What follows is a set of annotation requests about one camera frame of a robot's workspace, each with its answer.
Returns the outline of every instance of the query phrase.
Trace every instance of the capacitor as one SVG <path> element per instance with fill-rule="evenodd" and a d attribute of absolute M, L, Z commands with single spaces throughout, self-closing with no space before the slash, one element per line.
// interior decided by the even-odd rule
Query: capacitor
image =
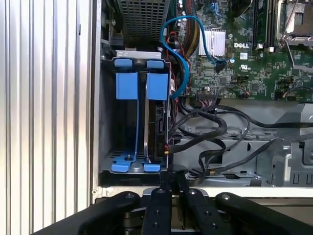
<path fill-rule="evenodd" d="M 262 59 L 264 57 L 264 54 L 261 52 L 259 55 L 258 55 L 258 58 L 259 59 Z"/>

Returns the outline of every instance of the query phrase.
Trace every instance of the aluminum heatsink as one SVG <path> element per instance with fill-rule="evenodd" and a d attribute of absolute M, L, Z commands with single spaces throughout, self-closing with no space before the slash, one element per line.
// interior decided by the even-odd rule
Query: aluminum heatsink
<path fill-rule="evenodd" d="M 117 0 L 130 41 L 158 41 L 170 0 Z"/>
<path fill-rule="evenodd" d="M 226 32 L 219 30 L 206 30 L 204 32 L 206 47 L 211 55 L 225 55 Z M 200 31 L 199 55 L 205 55 L 202 32 Z"/>

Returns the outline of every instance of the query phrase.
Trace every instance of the ribbed metal panel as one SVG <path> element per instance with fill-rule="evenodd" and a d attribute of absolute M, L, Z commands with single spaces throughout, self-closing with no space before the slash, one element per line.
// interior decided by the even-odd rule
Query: ribbed metal panel
<path fill-rule="evenodd" d="M 0 234 L 24 235 L 89 204 L 91 1 L 1 0 L 0 29 Z"/>

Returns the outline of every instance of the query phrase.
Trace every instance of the blue drive rail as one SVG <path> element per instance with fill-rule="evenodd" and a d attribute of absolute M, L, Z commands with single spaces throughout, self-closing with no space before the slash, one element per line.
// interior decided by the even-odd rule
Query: blue drive rail
<path fill-rule="evenodd" d="M 164 62 L 158 60 L 147 61 L 148 70 L 158 70 L 164 68 Z M 114 66 L 132 72 L 117 72 L 116 77 L 116 99 L 119 100 L 136 100 L 137 102 L 137 117 L 136 117 L 136 136 L 135 145 L 133 149 L 127 149 L 122 152 L 120 156 L 114 157 L 111 166 L 112 172 L 127 173 L 131 165 L 137 160 L 138 141 L 139 141 L 139 110 L 140 110 L 140 96 L 139 96 L 139 72 L 135 70 L 133 61 L 131 59 L 115 59 Z M 146 81 L 146 98 L 148 100 L 162 100 L 166 101 L 168 98 L 168 84 L 169 74 L 167 73 L 147 73 Z M 140 160 L 143 164 L 145 172 L 159 172 L 160 164 L 149 163 L 146 160 Z"/>

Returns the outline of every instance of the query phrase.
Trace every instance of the dell logo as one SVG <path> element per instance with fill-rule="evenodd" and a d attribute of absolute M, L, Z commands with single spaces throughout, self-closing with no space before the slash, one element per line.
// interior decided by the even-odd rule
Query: dell logo
<path fill-rule="evenodd" d="M 235 43 L 234 47 L 235 48 L 246 48 L 246 49 L 249 49 L 248 43 Z"/>

